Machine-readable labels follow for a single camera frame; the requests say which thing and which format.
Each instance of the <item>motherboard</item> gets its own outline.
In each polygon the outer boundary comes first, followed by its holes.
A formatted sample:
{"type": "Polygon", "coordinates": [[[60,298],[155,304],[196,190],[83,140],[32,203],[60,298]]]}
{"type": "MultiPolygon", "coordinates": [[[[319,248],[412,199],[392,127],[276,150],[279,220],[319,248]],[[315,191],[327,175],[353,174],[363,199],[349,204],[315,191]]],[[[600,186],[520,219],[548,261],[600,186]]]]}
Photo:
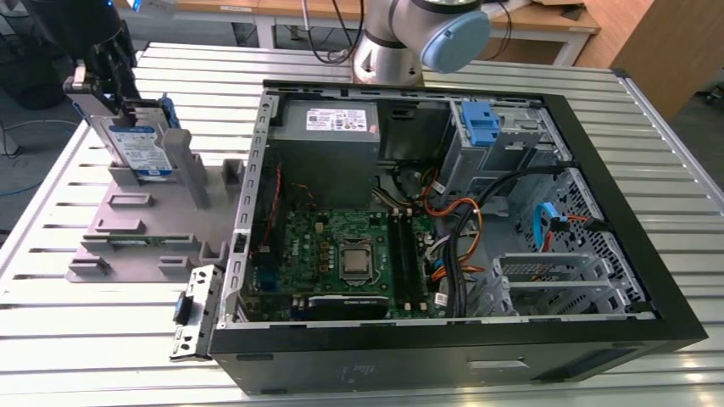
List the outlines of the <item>motherboard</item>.
{"type": "Polygon", "coordinates": [[[280,267],[257,269],[248,306],[265,321],[431,317],[431,227],[428,217],[393,212],[289,212],[280,267]]]}

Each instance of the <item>ram slot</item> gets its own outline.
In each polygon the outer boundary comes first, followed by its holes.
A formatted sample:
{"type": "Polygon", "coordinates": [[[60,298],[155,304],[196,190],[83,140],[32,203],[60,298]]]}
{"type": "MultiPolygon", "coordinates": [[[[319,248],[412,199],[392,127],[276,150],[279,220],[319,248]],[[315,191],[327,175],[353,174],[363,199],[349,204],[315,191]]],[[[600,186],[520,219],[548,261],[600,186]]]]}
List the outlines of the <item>ram slot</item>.
{"type": "Polygon", "coordinates": [[[423,309],[424,294],[421,291],[421,275],[417,266],[417,242],[412,230],[412,217],[403,215],[399,220],[399,236],[401,241],[401,255],[404,259],[407,298],[413,307],[423,309]]]}
{"type": "Polygon", "coordinates": [[[405,304],[407,307],[409,307],[409,297],[407,296],[407,273],[399,232],[399,216],[391,214],[387,217],[387,236],[389,242],[389,257],[392,261],[392,284],[395,285],[395,304],[397,308],[405,308],[405,304]]]}

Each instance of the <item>table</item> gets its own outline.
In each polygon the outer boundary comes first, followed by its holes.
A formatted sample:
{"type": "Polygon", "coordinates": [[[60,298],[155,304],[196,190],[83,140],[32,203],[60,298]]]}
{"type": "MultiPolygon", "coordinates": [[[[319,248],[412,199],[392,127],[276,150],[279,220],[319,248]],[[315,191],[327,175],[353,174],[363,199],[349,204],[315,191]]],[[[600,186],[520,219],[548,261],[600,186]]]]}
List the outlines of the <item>table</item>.
{"type": "MultiPolygon", "coordinates": [[[[357,0],[339,1],[340,14],[347,27],[356,27],[360,19],[357,0]]],[[[309,26],[341,27],[329,0],[309,0],[309,26]]],[[[563,42],[564,46],[556,56],[553,65],[572,66],[585,46],[588,37],[601,29],[596,21],[584,12],[579,21],[560,16],[559,7],[545,7],[529,4],[511,12],[513,31],[511,38],[563,42]]],[[[259,46],[273,47],[273,27],[276,25],[304,25],[303,10],[299,0],[259,0],[257,25],[259,46]]],[[[503,38],[505,35],[507,16],[500,15],[492,20],[491,36],[503,38]]]]}
{"type": "MultiPolygon", "coordinates": [[[[257,27],[259,46],[275,48],[275,26],[304,25],[299,0],[179,0],[173,16],[179,20],[223,21],[252,23],[257,27]]],[[[341,24],[329,0],[308,0],[309,25],[340,28],[341,24]]],[[[356,27],[360,19],[359,0],[339,0],[340,14],[347,27],[356,27]]],[[[127,4],[119,2],[123,16],[133,13],[127,4]]],[[[572,66],[585,46],[588,37],[601,29],[588,12],[579,21],[560,16],[560,8],[528,4],[511,12],[512,39],[561,42],[564,45],[553,65],[572,66]]],[[[507,17],[497,16],[491,36],[505,35],[507,17]]]]}
{"type": "MultiPolygon", "coordinates": [[[[247,156],[261,80],[343,83],[349,67],[304,51],[152,43],[136,75],[144,97],[168,92],[191,147],[219,165],[247,156]]],[[[409,405],[724,405],[724,196],[635,85],[607,70],[497,63],[424,77],[428,86],[568,98],[711,338],[580,383],[251,399],[213,362],[168,362],[184,284],[64,280],[111,180],[108,153],[81,125],[0,251],[0,405],[399,405],[400,397],[409,405]]]]}

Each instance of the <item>cpu socket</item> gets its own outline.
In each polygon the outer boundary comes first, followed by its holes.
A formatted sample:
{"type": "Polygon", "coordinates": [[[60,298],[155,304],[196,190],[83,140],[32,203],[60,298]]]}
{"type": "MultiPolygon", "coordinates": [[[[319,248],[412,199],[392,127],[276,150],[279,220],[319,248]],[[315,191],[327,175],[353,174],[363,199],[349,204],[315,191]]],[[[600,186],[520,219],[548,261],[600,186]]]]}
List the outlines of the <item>cpu socket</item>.
{"type": "Polygon", "coordinates": [[[360,286],[372,278],[372,241],[368,239],[341,239],[340,279],[351,286],[360,286]]]}

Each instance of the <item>gray plastic block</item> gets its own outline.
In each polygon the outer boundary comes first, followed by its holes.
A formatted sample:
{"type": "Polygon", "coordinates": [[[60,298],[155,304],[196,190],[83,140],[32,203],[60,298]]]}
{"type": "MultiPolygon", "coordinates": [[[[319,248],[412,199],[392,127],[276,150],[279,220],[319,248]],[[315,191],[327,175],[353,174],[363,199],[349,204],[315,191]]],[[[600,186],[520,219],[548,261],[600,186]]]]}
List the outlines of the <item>gray plastic block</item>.
{"type": "Polygon", "coordinates": [[[177,179],[189,190],[193,204],[199,209],[209,206],[205,193],[205,169],[199,156],[191,153],[191,133],[184,129],[168,129],[163,135],[161,146],[168,158],[176,164],[177,179]]]}
{"type": "Polygon", "coordinates": [[[159,270],[167,276],[189,278],[193,264],[187,256],[161,256],[157,264],[159,270]]]}
{"type": "Polygon", "coordinates": [[[144,222],[139,219],[99,219],[93,229],[99,233],[113,231],[140,233],[144,230],[144,222]]]}
{"type": "Polygon", "coordinates": [[[105,276],[108,274],[108,263],[97,256],[73,259],[69,268],[79,276],[105,276]]]}
{"type": "Polygon", "coordinates": [[[108,172],[113,177],[113,182],[121,186],[140,185],[136,173],[131,167],[117,167],[116,164],[111,163],[108,166],[108,172]]]}
{"type": "Polygon", "coordinates": [[[240,159],[224,160],[221,164],[221,179],[224,180],[228,191],[241,191],[245,170],[244,162],[240,159]]]}
{"type": "Polygon", "coordinates": [[[153,198],[147,193],[116,193],[108,199],[111,208],[149,208],[153,198]]]}
{"type": "Polygon", "coordinates": [[[91,224],[101,221],[112,227],[104,233],[92,227],[84,235],[76,252],[79,261],[65,275],[71,282],[187,282],[184,270],[224,265],[239,192],[227,189],[223,167],[205,171],[207,209],[197,209],[187,187],[177,182],[109,185],[91,224]],[[132,231],[135,222],[143,229],[132,231]],[[96,265],[99,270],[93,271],[87,261],[100,258],[104,265],[96,265]],[[188,263],[173,263],[181,258],[188,258],[188,263]]]}

